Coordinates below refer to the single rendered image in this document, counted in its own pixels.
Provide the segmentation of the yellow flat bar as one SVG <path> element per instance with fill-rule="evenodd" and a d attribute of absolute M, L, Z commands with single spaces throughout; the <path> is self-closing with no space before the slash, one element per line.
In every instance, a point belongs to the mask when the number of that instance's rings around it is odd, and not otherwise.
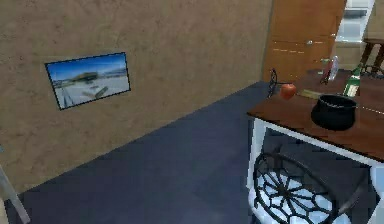
<path fill-rule="evenodd" d="M 297 93 L 297 95 L 302 96 L 302 97 L 306 97 L 306 98 L 310 98 L 310 99 L 318 99 L 321 96 L 321 93 L 307 90 L 307 89 L 303 89 L 303 90 L 300 90 Z"/>

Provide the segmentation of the brown wooden room door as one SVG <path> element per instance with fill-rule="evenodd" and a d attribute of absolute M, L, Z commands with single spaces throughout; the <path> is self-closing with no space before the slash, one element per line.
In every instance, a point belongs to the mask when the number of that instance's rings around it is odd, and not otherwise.
<path fill-rule="evenodd" d="M 281 82 L 320 69 L 331 56 L 347 0 L 273 0 L 263 80 L 275 69 Z"/>

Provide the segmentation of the framed landscape picture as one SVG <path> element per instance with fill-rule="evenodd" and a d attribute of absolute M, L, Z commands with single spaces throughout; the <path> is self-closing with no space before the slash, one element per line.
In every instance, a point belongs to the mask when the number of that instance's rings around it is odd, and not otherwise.
<path fill-rule="evenodd" d="M 45 69 L 60 110 L 131 90 L 125 52 L 49 62 Z"/>

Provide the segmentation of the black pot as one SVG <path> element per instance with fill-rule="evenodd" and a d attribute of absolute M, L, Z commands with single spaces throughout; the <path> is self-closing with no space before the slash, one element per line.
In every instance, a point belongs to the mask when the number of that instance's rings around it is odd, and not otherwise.
<path fill-rule="evenodd" d="M 337 94 L 322 94 L 311 111 L 311 120 L 327 130 L 344 131 L 355 123 L 357 103 Z"/>

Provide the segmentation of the green glass bottle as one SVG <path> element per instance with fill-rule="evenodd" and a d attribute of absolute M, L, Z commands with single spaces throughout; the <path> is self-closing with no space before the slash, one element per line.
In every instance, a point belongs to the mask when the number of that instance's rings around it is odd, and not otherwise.
<path fill-rule="evenodd" d="M 352 70 L 351 76 L 348 78 L 343 95 L 347 97 L 355 97 L 359 95 L 360 78 L 363 64 L 359 63 L 358 66 Z"/>

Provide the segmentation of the clear glass bottle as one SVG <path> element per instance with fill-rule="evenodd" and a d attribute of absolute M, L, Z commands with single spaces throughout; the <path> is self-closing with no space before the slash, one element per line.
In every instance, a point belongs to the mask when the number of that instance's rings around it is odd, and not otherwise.
<path fill-rule="evenodd" d="M 327 66 L 323 71 L 323 76 L 320 79 L 321 84 L 327 85 L 329 81 L 333 81 L 339 70 L 339 58 L 337 55 L 328 60 Z"/>

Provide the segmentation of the grey metal post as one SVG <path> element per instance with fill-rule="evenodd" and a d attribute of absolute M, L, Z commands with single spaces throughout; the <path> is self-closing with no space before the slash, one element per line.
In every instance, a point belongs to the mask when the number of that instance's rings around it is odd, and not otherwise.
<path fill-rule="evenodd" d="M 31 222 L 31 219 L 1 165 L 0 165 L 0 187 L 4 191 L 6 197 L 13 204 L 22 223 L 29 224 Z"/>

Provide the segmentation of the red apple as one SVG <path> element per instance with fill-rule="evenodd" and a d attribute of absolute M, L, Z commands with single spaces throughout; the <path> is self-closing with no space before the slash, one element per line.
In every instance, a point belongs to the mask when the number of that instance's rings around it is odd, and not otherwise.
<path fill-rule="evenodd" d="M 283 84 L 280 88 L 280 96 L 289 100 L 296 94 L 297 88 L 294 84 Z"/>

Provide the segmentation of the brown top white frame table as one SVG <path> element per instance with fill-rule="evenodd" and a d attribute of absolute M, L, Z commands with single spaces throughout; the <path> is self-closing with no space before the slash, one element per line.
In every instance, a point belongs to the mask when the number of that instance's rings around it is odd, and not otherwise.
<path fill-rule="evenodd" d="M 249 122 L 249 165 L 246 187 L 254 185 L 254 163 L 261 154 L 268 129 L 302 140 L 321 149 L 366 164 L 379 202 L 367 224 L 384 224 L 384 78 L 361 78 L 356 118 L 352 127 L 335 131 L 315 124 L 311 111 L 315 99 L 271 96 L 253 107 Z"/>

